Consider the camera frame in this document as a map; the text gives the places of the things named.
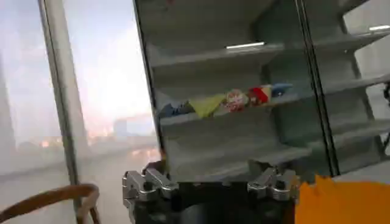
shelf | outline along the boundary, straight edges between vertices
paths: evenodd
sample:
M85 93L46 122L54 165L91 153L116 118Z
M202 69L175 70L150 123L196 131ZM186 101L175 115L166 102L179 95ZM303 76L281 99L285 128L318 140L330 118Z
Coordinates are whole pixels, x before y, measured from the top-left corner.
M249 26L274 0L137 0L143 29L147 32L202 30L206 26Z
M354 52L389 34L390 29L378 30L375 32L348 34L337 38L326 38L323 40L314 41L314 47L316 53L318 54L337 51Z
M245 68L247 66L259 67L270 62L277 54L283 51L282 44L266 44L260 47L248 47L245 50L210 51L201 54L165 57L152 62L152 68L157 71L169 69L170 72L189 71L192 69L218 69L224 67Z
M252 155L248 155L247 157L248 159L254 159L264 163L276 165L310 156L311 153L312 150L308 148L290 147L288 145L280 144L272 145L270 147L262 147L260 149L253 149ZM180 177L183 177L184 179L185 177L189 178L189 180L184 181L221 181L228 177L237 177L240 175L248 174L248 159L229 164L228 166L220 166L217 169L199 170L201 163L200 165L198 163L187 163L186 166L190 167L189 169L186 170L182 166L179 166L177 169L181 170L182 172L184 170L183 173L179 174Z
M390 120L388 119L380 119L360 124L344 124L332 128L333 142L337 149L347 144L353 144L387 132L390 132ZM322 139L311 141L307 146L312 149L323 148Z
M334 83L334 84L328 84L324 85L324 93L325 94L333 94L333 93L338 93L341 91L347 91L350 89L355 89L355 88L365 88L368 86L376 85L379 83L384 83L384 82L390 82L390 74L386 75L381 75L378 77L374 77L371 79L356 79L356 80L351 80L351 81L345 81L345 82L339 82L339 83ZM307 92L307 93L288 93L285 94L284 96L276 97L271 100L271 102L261 105L258 108L266 108L266 107L277 107L280 105L284 105L287 103L294 103L303 99L308 99L310 97L313 97L314 94L313 92ZM203 118L203 119L212 119L214 117L218 116L223 116L223 115L228 115L231 114L227 111L222 111L222 112L215 112L213 117L208 117L208 118ZM191 121L198 121L202 120L202 118L199 118L196 113L190 113L190 114L183 114L179 116L174 116L174 117L166 117L163 119L160 119L160 125L161 126L169 126L169 125L175 125L175 124L182 124L182 123L187 123Z
M339 0L340 12L342 14L345 14L345 13L361 6L362 4L364 4L367 1L368 0Z

orange object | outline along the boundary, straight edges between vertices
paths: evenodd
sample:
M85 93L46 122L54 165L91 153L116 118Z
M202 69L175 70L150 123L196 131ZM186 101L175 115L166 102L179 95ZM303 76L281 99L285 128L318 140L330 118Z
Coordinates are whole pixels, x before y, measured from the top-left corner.
M316 176L315 185L300 187L296 224L390 223L389 206L389 185Z

shelving unit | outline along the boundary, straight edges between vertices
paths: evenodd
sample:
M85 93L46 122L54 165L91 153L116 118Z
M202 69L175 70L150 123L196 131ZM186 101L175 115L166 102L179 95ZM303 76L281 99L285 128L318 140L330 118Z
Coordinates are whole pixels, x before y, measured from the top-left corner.
M147 32L158 30L179 30L189 27L201 29L205 26L223 24L250 25L275 0L246 1L235 0L181 0L143 1L140 16Z
M324 40L314 41L317 54L324 54L328 52L345 52L356 51L369 44L374 43L390 34L390 29L379 30L376 32L364 32L340 35Z
M371 79L355 79L348 82L334 83L332 85L328 84L327 86L324 87L324 93L333 94L333 93L338 93L341 91L347 91L356 88L366 88L372 85L385 83L385 82L390 82L390 74L381 75ZM280 105L284 105L287 103L294 103L311 97L314 97L314 94L310 91L307 91L305 93L288 93L285 94L284 96L273 98L271 102L260 105L259 108L277 107ZM247 108L245 110L256 110L256 108ZM212 119L219 116L227 116L229 114L231 113L226 111L216 112L213 115L213 117L208 117L206 119ZM198 121L198 120L201 120L201 118L199 118L196 113L190 113L190 114L183 114L179 116L160 119L160 125L167 126L167 125L182 124L182 123Z
M282 44L267 44L260 47L251 47L246 50L232 51L221 49L193 55L180 55L166 57L152 63L155 72L169 69L171 73L196 69L218 69L229 65L230 67L245 68L248 66L261 66L271 61L283 51Z
M235 163L228 164L226 166L220 166L215 169L193 169L199 167L199 164L204 163L204 161L209 161L204 159L203 161L193 161L190 164L186 164L185 168L178 166L177 169L184 170L181 176L191 177L188 181L205 181L205 182L214 182L219 180L228 179L230 177L237 177L245 175L249 171L247 165L248 159L254 159L257 161L263 161L270 164L281 164L295 159L301 159L306 156L310 156L312 149L310 148L298 148L291 147L288 145L272 145L268 149L259 148L253 150L253 155L247 157L247 159L242 159Z
M351 155L354 143L374 150L372 141L390 132L390 121L372 118L364 92L390 82L390 74L362 78L352 54L389 35L390 29L346 33L340 20L366 1L305 0L333 141L336 151L342 148ZM310 170L313 164L328 166L293 0L137 2L157 112L167 103L233 88L294 86L269 103L237 113L217 110L203 119L196 113L157 119L174 180L242 176L248 159L275 164L307 160L303 166L308 167L301 170ZM225 48L256 42L264 45L239 51Z
M368 0L340 0L339 1L339 7L340 7L340 13L345 14L360 5L364 4Z

glass door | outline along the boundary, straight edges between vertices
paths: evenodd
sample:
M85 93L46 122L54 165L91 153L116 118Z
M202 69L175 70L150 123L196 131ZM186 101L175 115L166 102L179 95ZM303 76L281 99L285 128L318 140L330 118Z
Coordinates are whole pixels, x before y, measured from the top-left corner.
M331 175L293 0L136 0L163 153L177 181L247 161Z
M339 173L386 159L390 139L390 1L302 2Z

